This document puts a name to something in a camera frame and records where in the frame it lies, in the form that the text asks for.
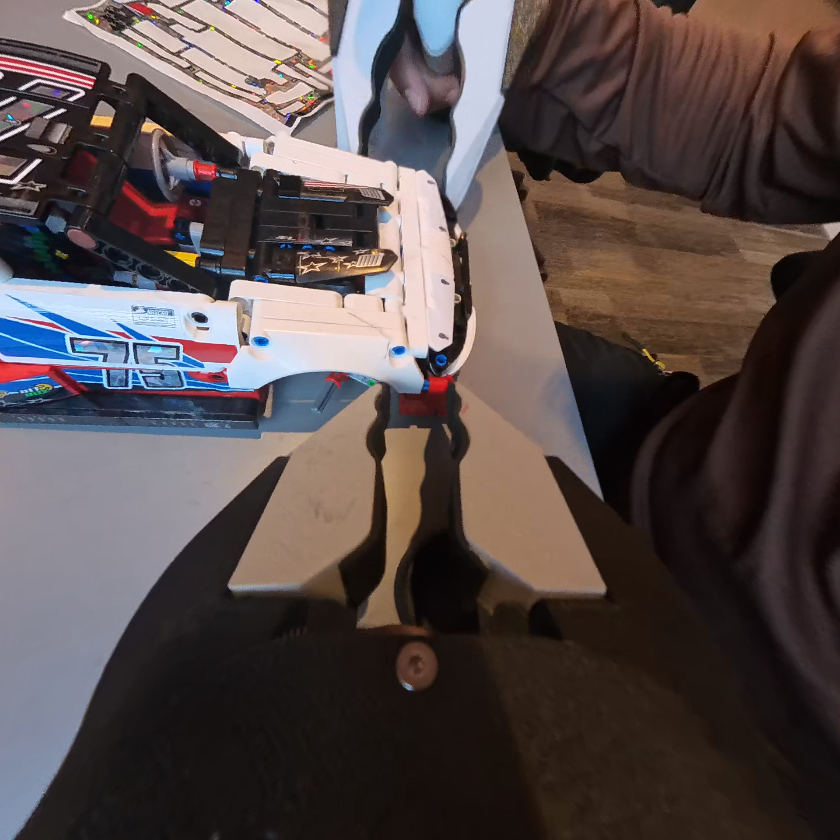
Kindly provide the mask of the person's right hand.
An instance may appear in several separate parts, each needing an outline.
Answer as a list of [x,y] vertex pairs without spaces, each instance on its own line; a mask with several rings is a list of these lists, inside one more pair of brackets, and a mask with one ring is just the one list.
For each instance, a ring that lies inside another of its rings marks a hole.
[[428,65],[414,34],[404,35],[388,77],[412,114],[419,119],[451,109],[461,92],[460,80],[455,73],[438,73]]

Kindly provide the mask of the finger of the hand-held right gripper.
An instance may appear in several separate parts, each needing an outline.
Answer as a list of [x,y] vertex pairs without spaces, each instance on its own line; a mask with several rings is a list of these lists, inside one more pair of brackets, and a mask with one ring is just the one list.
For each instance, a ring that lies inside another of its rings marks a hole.
[[501,113],[514,6],[513,1],[462,2],[455,14],[460,93],[450,109],[444,171],[444,191],[455,208],[466,198]]
[[403,46],[411,1],[331,1],[330,48],[338,147],[370,153],[382,90]]

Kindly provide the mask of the person's right forearm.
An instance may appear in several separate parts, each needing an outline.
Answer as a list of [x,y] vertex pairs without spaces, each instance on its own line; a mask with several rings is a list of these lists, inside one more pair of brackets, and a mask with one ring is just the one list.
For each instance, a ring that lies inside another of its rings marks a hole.
[[499,119],[510,151],[620,172],[704,213],[839,216],[838,24],[795,44],[651,2],[552,2]]

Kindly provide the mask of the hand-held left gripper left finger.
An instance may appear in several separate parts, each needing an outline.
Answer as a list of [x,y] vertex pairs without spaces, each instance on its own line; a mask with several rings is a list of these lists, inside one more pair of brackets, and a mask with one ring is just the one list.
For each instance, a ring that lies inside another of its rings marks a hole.
[[374,385],[289,457],[228,581],[236,597],[359,607],[385,571],[389,388]]

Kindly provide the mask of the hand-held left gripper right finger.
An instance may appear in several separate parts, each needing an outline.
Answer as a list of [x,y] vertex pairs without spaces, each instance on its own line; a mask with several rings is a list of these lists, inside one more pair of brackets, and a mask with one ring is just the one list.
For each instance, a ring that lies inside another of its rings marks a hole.
[[488,613],[603,599],[607,588],[541,448],[460,384],[449,387],[458,533],[485,571]]

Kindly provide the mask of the brick-built toy race car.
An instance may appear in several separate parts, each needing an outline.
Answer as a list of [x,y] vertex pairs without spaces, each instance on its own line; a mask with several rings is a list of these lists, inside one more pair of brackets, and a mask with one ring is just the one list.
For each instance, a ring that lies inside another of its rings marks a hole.
[[1,52],[2,423],[256,427],[291,376],[423,403],[468,359],[466,235],[430,174]]

